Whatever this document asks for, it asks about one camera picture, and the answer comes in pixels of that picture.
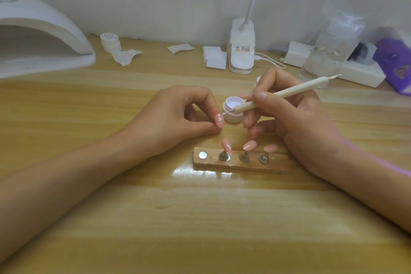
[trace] purple object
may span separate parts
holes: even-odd
[[[376,44],[376,61],[387,81],[400,93],[411,95],[411,49],[401,40],[383,38]]]

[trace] wooden nail stand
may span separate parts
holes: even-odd
[[[206,152],[207,158],[201,159],[198,157],[200,152]],[[222,172],[232,172],[232,170],[242,170],[250,172],[264,172],[264,173],[276,173],[276,174],[290,174],[292,170],[299,168],[299,163],[289,155],[269,153],[269,163],[263,165],[259,161],[259,157],[264,152],[249,152],[250,161],[243,163],[239,160],[238,156],[243,151],[233,151],[233,155],[230,156],[229,161],[221,161],[218,155],[222,152],[222,149],[207,149],[204,147],[194,147],[193,166],[194,169],[219,169]]]

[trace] left hand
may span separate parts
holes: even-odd
[[[196,104],[210,121],[197,121]],[[145,158],[165,152],[183,140],[219,134],[224,125],[213,93],[204,87],[171,86],[158,91],[118,134],[132,154]]]

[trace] wood grain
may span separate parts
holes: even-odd
[[[98,37],[90,42],[97,54],[90,68],[0,80],[0,176],[117,131],[159,89],[206,86],[221,106],[249,93],[270,67],[256,61],[249,75],[208,70],[200,46],[173,55],[169,43],[127,39],[124,50],[144,53],[121,67]],[[371,89],[340,79],[319,95],[344,136],[411,169],[411,98],[386,83]],[[409,235],[300,165],[287,175],[193,169],[193,148],[220,149],[225,137],[240,151],[248,133],[226,123],[218,136],[184,141],[130,169],[0,273],[411,273]],[[273,134],[257,143],[256,152],[275,143],[288,153]]]
[[[207,158],[201,159],[200,152],[206,152]],[[264,152],[249,152],[250,161],[243,163],[238,157],[244,151],[233,151],[228,161],[221,161],[218,155],[222,149],[209,149],[205,147],[194,147],[193,166],[194,169],[208,169],[232,173],[235,170],[250,171],[256,173],[290,174],[293,169],[299,168],[298,162],[289,155],[270,153],[269,163],[263,165],[259,157]]]

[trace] white pen tool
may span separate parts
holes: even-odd
[[[292,96],[292,95],[295,95],[295,94],[298,94],[298,93],[301,93],[301,92],[304,92],[304,91],[307,91],[307,90],[315,89],[319,86],[326,85],[326,84],[328,84],[329,80],[331,80],[333,78],[336,78],[338,76],[340,76],[340,75],[333,76],[333,77],[330,77],[330,78],[328,78],[328,77],[319,77],[319,78],[310,80],[309,82],[304,82],[304,83],[296,85],[294,87],[290,87],[290,88],[275,92],[274,94],[278,95],[278,96],[281,96],[282,98],[286,98],[288,96]],[[256,107],[257,107],[257,105],[255,105],[253,101],[250,101],[250,102],[246,102],[244,104],[240,104],[240,105],[235,106],[231,112],[234,113],[234,114],[241,114],[243,111],[247,111],[247,110],[250,110],[250,109],[256,108]]]

